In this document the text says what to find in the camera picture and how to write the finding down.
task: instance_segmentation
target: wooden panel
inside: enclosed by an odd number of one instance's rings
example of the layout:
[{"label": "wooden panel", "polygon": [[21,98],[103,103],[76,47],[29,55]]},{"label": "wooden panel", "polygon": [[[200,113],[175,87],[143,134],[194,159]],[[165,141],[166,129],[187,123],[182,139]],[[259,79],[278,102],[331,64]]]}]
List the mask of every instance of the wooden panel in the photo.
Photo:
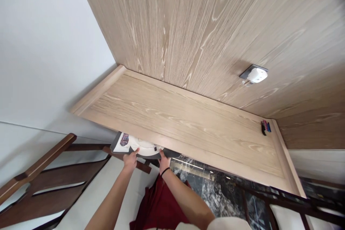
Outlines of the wooden panel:
[{"label": "wooden panel", "polygon": [[[285,144],[277,132],[262,134],[262,117],[123,71],[122,66],[117,70],[121,76],[109,89],[102,95],[94,91],[98,99],[87,95],[72,111],[230,173],[301,195],[296,183],[291,184],[295,179],[290,177],[290,165],[282,162],[282,156],[286,159],[289,154],[276,147]],[[80,109],[86,98],[95,101]]]},{"label": "wooden panel", "polygon": [[[88,1],[118,64],[260,116],[345,83],[344,0]],[[251,63],[269,72],[247,88]]]},{"label": "wooden panel", "polygon": [[277,120],[287,147],[345,149],[345,91],[311,101],[306,109]]}]

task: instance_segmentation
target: hand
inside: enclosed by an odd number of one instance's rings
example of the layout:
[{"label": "hand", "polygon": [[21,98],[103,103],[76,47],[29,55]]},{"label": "hand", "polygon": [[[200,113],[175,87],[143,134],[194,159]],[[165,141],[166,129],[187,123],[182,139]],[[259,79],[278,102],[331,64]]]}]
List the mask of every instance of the hand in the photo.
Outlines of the hand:
[{"label": "hand", "polygon": [[161,159],[158,159],[158,162],[159,162],[159,173],[162,175],[162,172],[165,169],[170,168],[171,158],[167,158],[161,149],[159,149],[159,153],[161,154]]},{"label": "hand", "polygon": [[123,163],[125,164],[123,168],[128,168],[134,171],[137,166],[137,153],[139,153],[139,148],[131,154],[123,156]]}]

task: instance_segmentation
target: red skirt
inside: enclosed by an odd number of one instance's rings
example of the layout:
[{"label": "red skirt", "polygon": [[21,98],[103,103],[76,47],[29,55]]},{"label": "red skirt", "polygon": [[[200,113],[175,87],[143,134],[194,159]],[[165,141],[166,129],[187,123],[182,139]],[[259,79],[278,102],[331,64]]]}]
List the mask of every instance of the red skirt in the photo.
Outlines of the red skirt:
[{"label": "red skirt", "polygon": [[150,228],[175,229],[179,223],[189,224],[168,186],[159,174],[155,184],[145,189],[137,218],[129,223],[130,230]]}]

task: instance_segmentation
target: person's left hand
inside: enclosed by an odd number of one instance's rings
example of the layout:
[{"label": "person's left hand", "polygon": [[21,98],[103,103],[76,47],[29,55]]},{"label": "person's left hand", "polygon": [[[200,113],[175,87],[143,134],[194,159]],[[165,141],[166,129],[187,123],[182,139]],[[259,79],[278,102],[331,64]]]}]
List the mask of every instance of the person's left hand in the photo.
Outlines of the person's left hand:
[{"label": "person's left hand", "polygon": [[135,150],[131,154],[123,156],[123,162],[125,164],[124,168],[128,168],[134,171],[137,166],[137,153],[139,153],[139,148],[137,148],[137,150]]}]

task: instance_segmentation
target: black wristband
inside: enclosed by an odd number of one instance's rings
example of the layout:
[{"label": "black wristband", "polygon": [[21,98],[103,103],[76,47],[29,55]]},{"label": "black wristband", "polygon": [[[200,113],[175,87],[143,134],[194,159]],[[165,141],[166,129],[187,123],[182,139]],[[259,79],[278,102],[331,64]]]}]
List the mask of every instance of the black wristband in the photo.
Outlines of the black wristband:
[{"label": "black wristband", "polygon": [[161,176],[163,176],[163,174],[167,171],[167,170],[169,170],[170,168],[168,167],[167,169],[165,169],[163,172],[162,172],[162,174],[161,174]]}]

